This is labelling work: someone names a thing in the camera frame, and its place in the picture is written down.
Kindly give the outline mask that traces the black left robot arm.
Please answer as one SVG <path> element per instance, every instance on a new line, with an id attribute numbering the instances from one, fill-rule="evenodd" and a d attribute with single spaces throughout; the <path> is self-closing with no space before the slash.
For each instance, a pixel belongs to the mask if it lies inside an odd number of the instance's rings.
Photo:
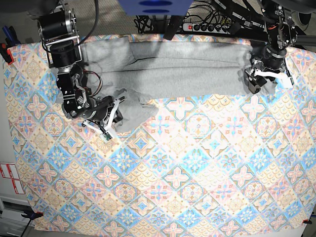
<path id="1" fill-rule="evenodd" d="M 295 25 L 286 9 L 272 0 L 260 0 L 268 42 L 260 49 L 261 55 L 253 55 L 251 66 L 245 69 L 247 86 L 252 94 L 265 89 L 273 94 L 276 85 L 290 89 L 296 82 L 287 68 L 287 47 L 296 42 Z"/>

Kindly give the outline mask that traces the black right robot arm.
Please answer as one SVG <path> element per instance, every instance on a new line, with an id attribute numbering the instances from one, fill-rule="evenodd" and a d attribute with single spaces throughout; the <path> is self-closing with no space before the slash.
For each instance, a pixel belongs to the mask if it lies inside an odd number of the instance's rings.
<path id="1" fill-rule="evenodd" d="M 93 122 L 102 130 L 123 119 L 118 107 L 124 97 L 95 98 L 101 87 L 92 92 L 87 87 L 88 71 L 82 60 L 74 12 L 62 0 L 29 0 L 27 12 L 36 19 L 41 43 L 50 68 L 57 68 L 56 84 L 62 92 L 62 109 L 68 119 L 78 117 Z"/>

